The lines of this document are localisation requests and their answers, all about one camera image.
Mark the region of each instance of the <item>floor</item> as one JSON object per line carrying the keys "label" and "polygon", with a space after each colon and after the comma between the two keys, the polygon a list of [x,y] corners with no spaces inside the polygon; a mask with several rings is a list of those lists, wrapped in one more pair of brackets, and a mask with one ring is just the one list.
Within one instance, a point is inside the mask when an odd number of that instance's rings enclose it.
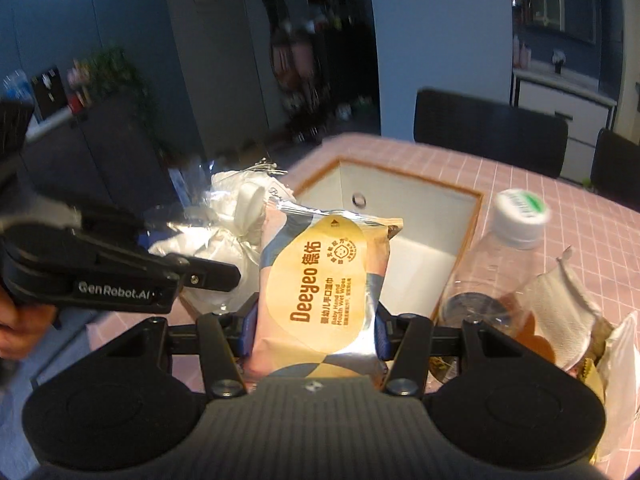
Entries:
{"label": "floor", "polygon": [[327,129],[318,135],[316,142],[280,142],[268,147],[268,153],[279,168],[288,170],[316,148],[322,139],[347,132],[380,135],[380,113],[369,110],[355,113],[348,121],[333,119],[328,123]]}

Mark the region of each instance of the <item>white cabinet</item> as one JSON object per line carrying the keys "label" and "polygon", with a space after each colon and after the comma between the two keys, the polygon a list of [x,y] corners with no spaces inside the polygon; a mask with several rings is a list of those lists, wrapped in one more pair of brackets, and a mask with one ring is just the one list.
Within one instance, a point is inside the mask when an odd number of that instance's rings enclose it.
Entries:
{"label": "white cabinet", "polygon": [[560,176],[574,182],[589,178],[598,133],[610,127],[614,107],[517,76],[513,90],[514,106],[566,120],[569,139]]}

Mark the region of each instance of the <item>green plant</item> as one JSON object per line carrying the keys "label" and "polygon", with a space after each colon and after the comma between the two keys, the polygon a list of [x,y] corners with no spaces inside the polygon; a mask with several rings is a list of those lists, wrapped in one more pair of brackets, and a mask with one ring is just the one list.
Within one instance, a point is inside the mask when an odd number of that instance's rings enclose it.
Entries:
{"label": "green plant", "polygon": [[146,80],[127,59],[124,49],[110,46],[95,52],[86,60],[89,68],[89,92],[94,99],[104,100],[118,92],[129,91],[136,102],[136,119],[151,139],[156,137],[158,108]]}

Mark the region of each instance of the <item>chair backrest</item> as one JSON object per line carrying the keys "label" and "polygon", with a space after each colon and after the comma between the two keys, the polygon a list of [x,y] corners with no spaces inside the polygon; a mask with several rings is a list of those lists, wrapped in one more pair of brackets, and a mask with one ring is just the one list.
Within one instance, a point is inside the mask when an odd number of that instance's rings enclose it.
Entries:
{"label": "chair backrest", "polygon": [[598,194],[640,212],[640,146],[602,129],[591,167]]}
{"label": "chair backrest", "polygon": [[564,163],[564,120],[473,97],[423,89],[414,140],[490,158],[557,178]]}

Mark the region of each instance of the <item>wet wipes package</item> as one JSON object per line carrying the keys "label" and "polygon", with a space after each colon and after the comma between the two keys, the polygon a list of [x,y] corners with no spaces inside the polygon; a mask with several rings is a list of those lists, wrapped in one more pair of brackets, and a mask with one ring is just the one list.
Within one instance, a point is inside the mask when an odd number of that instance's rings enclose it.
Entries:
{"label": "wet wipes package", "polygon": [[260,299],[246,379],[348,377],[385,370],[374,321],[402,219],[271,200],[262,227]]}

